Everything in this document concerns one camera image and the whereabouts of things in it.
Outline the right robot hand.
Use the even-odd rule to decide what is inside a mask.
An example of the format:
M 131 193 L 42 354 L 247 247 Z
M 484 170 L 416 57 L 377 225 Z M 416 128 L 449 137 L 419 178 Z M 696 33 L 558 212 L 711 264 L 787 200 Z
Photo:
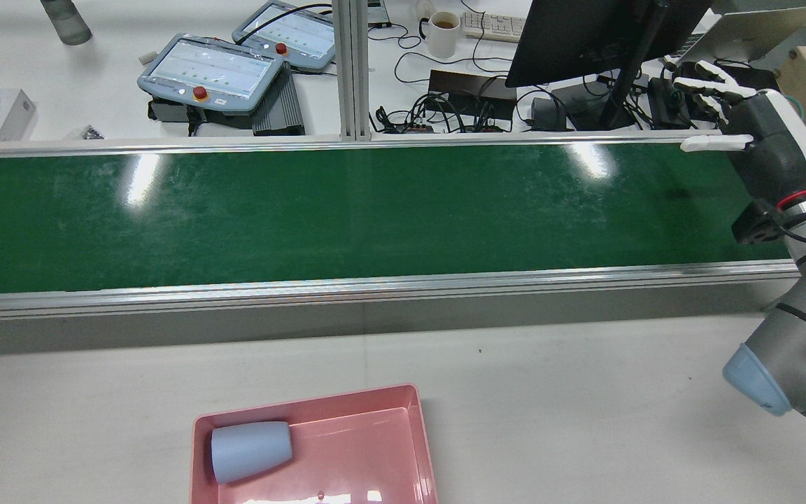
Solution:
M 674 86 L 719 113 L 720 133 L 692 135 L 681 149 L 725 152 L 747 192 L 777 209 L 806 198 L 806 125 L 786 96 L 743 86 L 707 62 L 696 67 L 700 77 L 675 78 Z

